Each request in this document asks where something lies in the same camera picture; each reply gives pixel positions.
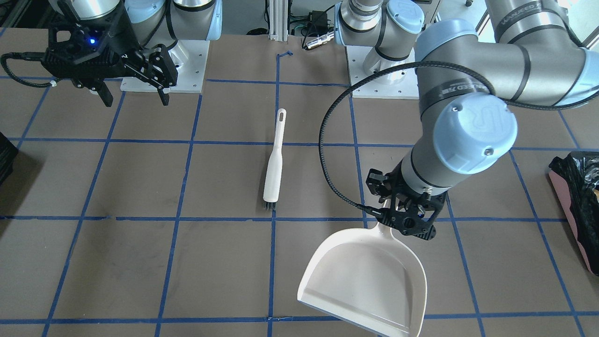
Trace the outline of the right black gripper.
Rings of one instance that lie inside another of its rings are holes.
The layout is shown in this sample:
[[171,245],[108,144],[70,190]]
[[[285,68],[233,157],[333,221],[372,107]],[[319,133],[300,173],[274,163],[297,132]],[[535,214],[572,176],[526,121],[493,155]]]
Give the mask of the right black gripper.
[[92,81],[135,77],[156,88],[162,105],[169,104],[165,90],[178,83],[178,70],[166,45],[156,45],[148,56],[141,53],[125,9],[86,20],[74,9],[66,9],[49,28],[41,64],[56,78],[81,81],[105,107],[113,105],[113,95],[105,82]]

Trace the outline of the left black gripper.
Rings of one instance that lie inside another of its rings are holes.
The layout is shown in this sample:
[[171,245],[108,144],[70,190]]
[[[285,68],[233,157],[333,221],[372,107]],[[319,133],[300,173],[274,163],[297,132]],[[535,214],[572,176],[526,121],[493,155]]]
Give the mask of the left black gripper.
[[370,193],[379,197],[381,208],[366,207],[366,213],[402,235],[431,240],[436,234],[434,222],[443,210],[447,192],[433,196],[431,189],[415,192],[402,177],[399,167],[383,174],[371,168],[366,177]]

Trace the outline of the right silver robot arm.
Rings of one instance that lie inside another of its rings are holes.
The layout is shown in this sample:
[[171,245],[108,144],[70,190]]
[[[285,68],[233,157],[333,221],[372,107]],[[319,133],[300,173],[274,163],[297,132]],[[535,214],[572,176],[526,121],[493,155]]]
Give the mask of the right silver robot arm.
[[42,66],[54,77],[96,93],[110,107],[106,79],[136,78],[156,90],[163,105],[183,88],[182,41],[213,41],[222,34],[220,0],[52,0],[58,21],[49,27]]

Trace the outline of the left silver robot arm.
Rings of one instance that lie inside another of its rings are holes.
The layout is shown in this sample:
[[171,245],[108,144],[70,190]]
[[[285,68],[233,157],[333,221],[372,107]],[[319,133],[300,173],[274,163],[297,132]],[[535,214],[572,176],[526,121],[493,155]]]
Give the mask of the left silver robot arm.
[[598,53],[583,47],[556,0],[488,0],[495,42],[473,25],[444,19],[424,28],[411,0],[344,0],[335,6],[341,45],[372,47],[371,74],[352,85],[415,68],[422,136],[391,173],[370,170],[366,185],[384,207],[357,208],[375,229],[424,240],[447,191],[492,166],[518,132],[508,106],[537,110],[578,107],[598,96]]

